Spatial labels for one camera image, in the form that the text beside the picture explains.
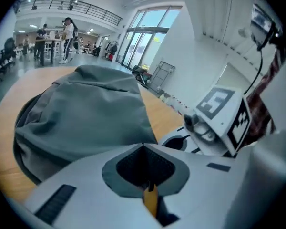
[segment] plaid shirt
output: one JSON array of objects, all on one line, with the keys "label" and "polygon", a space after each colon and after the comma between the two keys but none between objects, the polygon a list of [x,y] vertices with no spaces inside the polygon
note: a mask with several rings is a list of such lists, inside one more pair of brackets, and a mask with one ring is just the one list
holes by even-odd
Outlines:
[{"label": "plaid shirt", "polygon": [[277,49],[274,59],[272,60],[267,73],[263,76],[261,82],[247,97],[252,121],[249,126],[247,135],[244,138],[242,146],[249,145],[266,134],[266,128],[271,121],[271,132],[275,130],[275,126],[271,116],[264,105],[260,94],[269,85],[275,75],[279,72],[284,60],[286,59],[286,49]]}]

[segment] wooden table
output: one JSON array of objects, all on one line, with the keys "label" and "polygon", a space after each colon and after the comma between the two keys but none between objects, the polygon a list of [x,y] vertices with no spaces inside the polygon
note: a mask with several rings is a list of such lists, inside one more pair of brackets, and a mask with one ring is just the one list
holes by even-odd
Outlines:
[{"label": "wooden table", "polygon": [[61,42],[61,39],[56,39],[56,38],[48,38],[48,39],[40,39],[40,40],[36,40],[35,42],[43,42],[42,46],[40,46],[40,48],[42,48],[42,50],[40,51],[40,64],[42,66],[44,66],[44,44],[45,42],[52,42],[51,44],[51,64],[53,63],[53,58],[54,58],[54,47],[55,47],[55,42]]},{"label": "wooden table", "polygon": [[[24,104],[47,89],[56,79],[75,67],[47,67],[26,72],[6,93],[0,103],[0,188],[22,202],[36,187],[18,167],[13,154],[14,125]],[[141,96],[157,140],[182,125],[182,118],[152,93],[140,86]]]}]

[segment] gray fabric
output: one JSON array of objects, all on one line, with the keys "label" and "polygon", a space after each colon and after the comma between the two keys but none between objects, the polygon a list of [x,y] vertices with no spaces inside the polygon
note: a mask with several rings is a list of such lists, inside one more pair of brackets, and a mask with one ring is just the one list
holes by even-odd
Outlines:
[{"label": "gray fabric", "polygon": [[15,136],[24,165],[40,180],[63,167],[61,160],[67,164],[119,146],[157,143],[134,77],[94,65],[56,80]]}]

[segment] white shirt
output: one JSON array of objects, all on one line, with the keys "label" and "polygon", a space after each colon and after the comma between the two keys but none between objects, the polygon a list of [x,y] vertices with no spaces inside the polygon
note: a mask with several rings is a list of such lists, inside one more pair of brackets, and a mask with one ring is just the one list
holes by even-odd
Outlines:
[{"label": "white shirt", "polygon": [[64,32],[66,33],[66,39],[72,39],[73,38],[73,32],[74,32],[74,26],[71,23],[70,25],[67,25]]}]

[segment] table leg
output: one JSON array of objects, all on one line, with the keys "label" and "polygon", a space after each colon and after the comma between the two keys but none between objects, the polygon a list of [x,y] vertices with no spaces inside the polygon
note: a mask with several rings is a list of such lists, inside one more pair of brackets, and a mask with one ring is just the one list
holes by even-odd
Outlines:
[{"label": "table leg", "polygon": [[55,47],[55,41],[52,41],[52,48],[51,48],[51,63],[53,63],[54,47]]},{"label": "table leg", "polygon": [[44,45],[45,45],[45,42],[40,42],[41,45],[39,47],[40,49],[40,64],[42,66],[44,66]]}]

